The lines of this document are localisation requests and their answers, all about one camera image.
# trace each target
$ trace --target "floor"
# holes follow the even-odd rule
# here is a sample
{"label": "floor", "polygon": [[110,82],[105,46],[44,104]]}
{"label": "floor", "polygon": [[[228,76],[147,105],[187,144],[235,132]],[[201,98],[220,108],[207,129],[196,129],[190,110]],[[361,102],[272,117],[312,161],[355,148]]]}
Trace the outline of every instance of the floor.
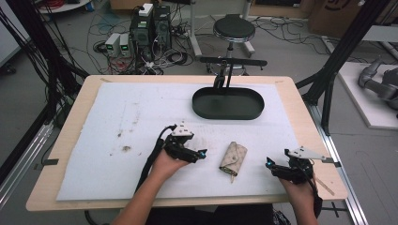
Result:
{"label": "floor", "polygon": [[[111,11],[109,5],[102,4],[94,12],[83,8],[55,16],[59,28],[71,48],[73,57],[90,74],[107,74],[106,59],[92,50],[94,43],[105,40],[109,29],[123,32],[130,26],[130,14],[123,11]],[[200,30],[197,32],[199,45],[205,56],[224,55],[226,43],[211,35],[214,18],[197,19]],[[251,41],[256,53],[252,59],[267,60],[264,70],[248,67],[250,75],[289,76],[295,82],[316,73],[328,60],[328,51],[319,38],[305,37],[314,35],[307,31],[306,21],[262,20]],[[189,52],[188,43],[183,43]],[[397,62],[381,49],[377,43],[362,42],[348,60],[352,62],[371,62],[382,55],[386,62]],[[240,46],[235,47],[235,57],[247,57]],[[32,72],[32,66],[23,53],[18,53],[10,61],[17,68],[15,74],[0,73],[0,162],[24,135],[38,113],[45,105],[44,84]],[[206,75],[205,65],[193,61],[189,66],[174,66],[164,70],[164,74]],[[300,89],[303,94],[307,87]],[[336,145],[342,163],[350,179],[360,205],[369,224],[398,224],[398,180],[396,179],[396,161],[398,159],[398,139],[396,130],[367,128],[360,114],[345,91],[339,79],[335,81],[333,101],[330,113],[329,131]],[[35,159],[16,187],[6,205],[0,211],[0,224],[87,224],[83,211],[31,213],[25,209],[25,203],[40,171],[34,170],[46,149],[56,139],[56,128],[38,157]],[[344,208],[343,202],[334,202],[337,208]],[[294,215],[288,203],[278,203],[275,208],[282,210],[294,222]],[[332,207],[325,202],[324,207]],[[118,210],[91,211],[92,218],[99,224],[112,221]],[[349,215],[344,211],[324,210],[319,217],[320,224],[351,224]]]}

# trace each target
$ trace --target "round stool seat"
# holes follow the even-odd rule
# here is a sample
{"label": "round stool seat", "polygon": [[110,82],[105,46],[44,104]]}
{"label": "round stool seat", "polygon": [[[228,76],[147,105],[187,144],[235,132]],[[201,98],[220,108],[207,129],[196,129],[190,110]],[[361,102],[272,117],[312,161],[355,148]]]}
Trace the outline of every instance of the round stool seat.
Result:
{"label": "round stool seat", "polygon": [[226,16],[217,20],[213,27],[214,35],[231,42],[246,42],[254,37],[254,26],[238,16]]}

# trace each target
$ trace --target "black stool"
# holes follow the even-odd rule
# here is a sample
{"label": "black stool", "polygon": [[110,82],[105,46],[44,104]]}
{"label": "black stool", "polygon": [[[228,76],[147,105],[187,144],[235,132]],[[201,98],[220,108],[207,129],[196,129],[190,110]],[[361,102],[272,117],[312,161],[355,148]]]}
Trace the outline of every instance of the black stool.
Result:
{"label": "black stool", "polygon": [[[232,58],[234,43],[243,43],[251,40],[254,37],[255,28],[250,22],[241,19],[239,14],[230,14],[214,23],[213,32],[216,37],[229,41],[225,58]],[[246,73],[244,66],[236,66],[234,68],[242,68],[242,74]],[[217,72],[213,72],[210,64],[207,64],[207,72],[218,75]]]}

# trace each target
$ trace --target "black tray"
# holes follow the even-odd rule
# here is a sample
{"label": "black tray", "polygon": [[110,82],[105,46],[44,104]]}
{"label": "black tray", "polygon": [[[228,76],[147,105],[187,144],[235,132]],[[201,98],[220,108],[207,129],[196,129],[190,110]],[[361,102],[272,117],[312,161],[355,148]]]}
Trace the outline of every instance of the black tray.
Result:
{"label": "black tray", "polygon": [[248,88],[204,87],[193,94],[192,108],[205,119],[252,120],[264,110],[264,100]]}

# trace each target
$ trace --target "beige pouch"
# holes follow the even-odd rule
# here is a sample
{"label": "beige pouch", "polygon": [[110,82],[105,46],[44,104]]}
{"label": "beige pouch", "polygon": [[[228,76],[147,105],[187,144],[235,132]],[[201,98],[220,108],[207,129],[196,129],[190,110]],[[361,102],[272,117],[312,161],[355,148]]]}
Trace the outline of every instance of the beige pouch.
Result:
{"label": "beige pouch", "polygon": [[234,181],[234,177],[237,176],[247,152],[247,148],[236,142],[231,142],[229,144],[225,156],[222,159],[220,170],[231,174],[231,181]]}

